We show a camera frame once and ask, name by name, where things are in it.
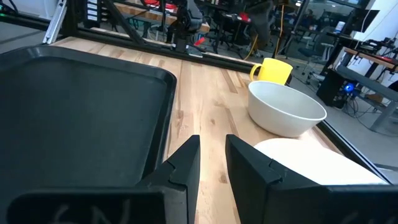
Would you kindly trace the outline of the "yellow mug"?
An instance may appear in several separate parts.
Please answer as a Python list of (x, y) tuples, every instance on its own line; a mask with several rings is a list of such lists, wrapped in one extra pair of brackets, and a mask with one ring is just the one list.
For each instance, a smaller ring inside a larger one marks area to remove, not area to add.
[(256, 63), (249, 74), (251, 81), (267, 81), (285, 85), (293, 66), (274, 58), (265, 58), (262, 63)]

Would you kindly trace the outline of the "white bowl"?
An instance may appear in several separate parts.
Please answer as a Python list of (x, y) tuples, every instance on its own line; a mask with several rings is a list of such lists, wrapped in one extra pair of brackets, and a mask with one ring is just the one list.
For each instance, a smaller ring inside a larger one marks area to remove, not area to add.
[(248, 113), (270, 133), (296, 138), (327, 117), (324, 107), (291, 87), (267, 81), (248, 85)]

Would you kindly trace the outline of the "black computer tower blue light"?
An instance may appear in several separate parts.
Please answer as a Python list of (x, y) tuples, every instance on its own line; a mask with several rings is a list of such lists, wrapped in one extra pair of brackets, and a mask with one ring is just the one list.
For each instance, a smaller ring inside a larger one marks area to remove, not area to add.
[(358, 82), (329, 70), (321, 82), (316, 95), (326, 106), (342, 109)]

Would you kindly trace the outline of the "white round plate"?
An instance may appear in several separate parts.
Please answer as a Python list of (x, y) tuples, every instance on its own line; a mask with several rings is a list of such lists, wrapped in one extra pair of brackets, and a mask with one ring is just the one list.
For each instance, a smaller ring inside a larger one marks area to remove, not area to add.
[(376, 174), (319, 144), (275, 138), (257, 143), (258, 151), (320, 185), (386, 185)]

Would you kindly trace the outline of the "silver aluminium bar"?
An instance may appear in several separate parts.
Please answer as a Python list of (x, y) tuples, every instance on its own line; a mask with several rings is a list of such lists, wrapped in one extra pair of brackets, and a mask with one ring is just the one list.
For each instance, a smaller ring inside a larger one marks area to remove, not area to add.
[(44, 35), (43, 44), (52, 44), (56, 41), (67, 11), (67, 0), (59, 0), (55, 13)]

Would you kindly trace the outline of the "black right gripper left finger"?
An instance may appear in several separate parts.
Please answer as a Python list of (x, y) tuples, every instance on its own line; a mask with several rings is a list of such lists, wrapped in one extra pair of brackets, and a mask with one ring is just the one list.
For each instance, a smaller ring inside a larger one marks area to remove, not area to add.
[(194, 224), (200, 137), (190, 136), (132, 187), (47, 188), (18, 195), (6, 224)]

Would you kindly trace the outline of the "grey metal desk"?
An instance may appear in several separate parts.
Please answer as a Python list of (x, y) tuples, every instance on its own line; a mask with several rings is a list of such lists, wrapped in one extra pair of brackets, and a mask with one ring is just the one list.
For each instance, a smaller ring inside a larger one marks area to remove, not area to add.
[(393, 117), (393, 113), (398, 109), (398, 92), (391, 90), (388, 87), (363, 75), (360, 75), (357, 72), (350, 70), (342, 65), (340, 65), (336, 69), (336, 73), (343, 78), (356, 81), (358, 85), (364, 86), (367, 89), (380, 94), (383, 98), (389, 100), (389, 104), (387, 106), (383, 106), (381, 103), (377, 103), (374, 100), (366, 98), (365, 94), (361, 93), (360, 91), (355, 94), (355, 96), (362, 99), (367, 104), (371, 105), (374, 109), (377, 109), (381, 112), (379, 117), (375, 120), (375, 122), (373, 122), (373, 124), (369, 128), (371, 131), (378, 131), (388, 118)]

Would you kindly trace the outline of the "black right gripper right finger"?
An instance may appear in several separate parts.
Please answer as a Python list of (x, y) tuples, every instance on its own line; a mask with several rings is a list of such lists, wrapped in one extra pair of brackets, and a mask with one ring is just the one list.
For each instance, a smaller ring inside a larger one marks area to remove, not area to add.
[(233, 134), (225, 153), (241, 224), (398, 224), (398, 185), (320, 185)]

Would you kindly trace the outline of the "wooden workbench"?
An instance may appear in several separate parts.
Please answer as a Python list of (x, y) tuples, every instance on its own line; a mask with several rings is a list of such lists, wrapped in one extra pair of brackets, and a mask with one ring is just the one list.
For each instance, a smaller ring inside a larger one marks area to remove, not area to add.
[[(136, 16), (143, 20), (152, 21), (152, 22), (162, 22), (163, 21), (163, 13), (160, 11), (156, 11), (155, 9), (151, 9), (150, 6), (144, 6), (140, 0), (113, 0), (114, 5), (119, 10), (119, 12), (126, 14), (128, 16)], [(175, 13), (167, 12), (165, 14), (165, 23), (170, 25), (174, 21), (177, 20), (177, 16)], [(202, 23), (199, 32), (208, 33), (210, 31), (210, 26), (207, 22)]]

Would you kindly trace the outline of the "black plastic serving tray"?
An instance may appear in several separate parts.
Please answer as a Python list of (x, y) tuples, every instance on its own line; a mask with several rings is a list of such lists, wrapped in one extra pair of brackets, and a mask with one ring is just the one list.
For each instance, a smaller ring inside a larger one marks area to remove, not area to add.
[(176, 82), (162, 68), (63, 47), (0, 54), (0, 203), (135, 185), (161, 163)]

